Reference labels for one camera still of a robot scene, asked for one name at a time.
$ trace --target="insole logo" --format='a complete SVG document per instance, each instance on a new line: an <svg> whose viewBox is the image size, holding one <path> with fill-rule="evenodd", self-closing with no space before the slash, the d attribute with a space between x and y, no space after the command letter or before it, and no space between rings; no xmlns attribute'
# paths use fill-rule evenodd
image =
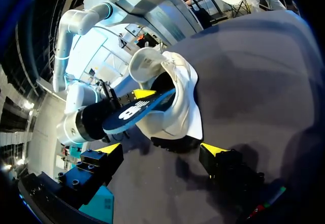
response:
<svg viewBox="0 0 325 224"><path fill-rule="evenodd" d="M134 114L136 114L138 111L141 110L142 107L146 106L149 103L149 101L139 101L136 103L135 106L131 106L126 111L122 112L118 118L123 120L128 120L131 118Z"/></svg>

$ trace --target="ceiling light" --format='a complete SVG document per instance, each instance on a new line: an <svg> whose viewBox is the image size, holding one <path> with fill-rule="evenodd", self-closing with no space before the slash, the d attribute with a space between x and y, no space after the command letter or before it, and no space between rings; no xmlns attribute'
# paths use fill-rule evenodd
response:
<svg viewBox="0 0 325 224"><path fill-rule="evenodd" d="M25 162L23 159L20 159L19 161L17 161L17 165L23 165Z"/></svg>
<svg viewBox="0 0 325 224"><path fill-rule="evenodd" d="M9 170L11 168L11 165L5 165L4 167L2 167L2 170L5 171L5 170Z"/></svg>
<svg viewBox="0 0 325 224"><path fill-rule="evenodd" d="M32 108L34 108L34 103L30 103L28 101L26 101L24 103L24 107L27 109L27 110L31 110Z"/></svg>

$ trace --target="robotic arm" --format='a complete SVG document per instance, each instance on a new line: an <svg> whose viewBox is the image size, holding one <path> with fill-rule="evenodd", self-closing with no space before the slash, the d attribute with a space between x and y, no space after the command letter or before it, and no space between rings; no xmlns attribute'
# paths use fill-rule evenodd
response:
<svg viewBox="0 0 325 224"><path fill-rule="evenodd" d="M66 69L74 35L85 35L96 23L109 18L113 8L109 3L102 3L89 10L68 10L63 14L59 25L59 34L55 54L53 89L55 92L67 89Z"/></svg>

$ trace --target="shoe tongue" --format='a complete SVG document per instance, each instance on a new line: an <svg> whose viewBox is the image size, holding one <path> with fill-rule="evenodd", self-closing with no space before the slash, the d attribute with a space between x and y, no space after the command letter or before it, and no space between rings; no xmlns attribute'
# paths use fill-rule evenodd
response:
<svg viewBox="0 0 325 224"><path fill-rule="evenodd" d="M152 48L137 51L128 66L131 77L138 83L145 83L164 72L161 63L167 58Z"/></svg>

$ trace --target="gray table surface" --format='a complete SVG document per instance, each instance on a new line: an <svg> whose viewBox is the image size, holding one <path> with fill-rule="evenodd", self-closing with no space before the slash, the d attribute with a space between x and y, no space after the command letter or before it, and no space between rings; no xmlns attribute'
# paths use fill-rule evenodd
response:
<svg viewBox="0 0 325 224"><path fill-rule="evenodd" d="M291 12L250 14L169 50L199 75L204 141L239 150L267 182L282 178L302 198L324 150L323 65L308 26ZM154 147L137 128L129 133L109 184L115 224L235 223L237 209L206 188L198 150L177 155Z"/></svg>

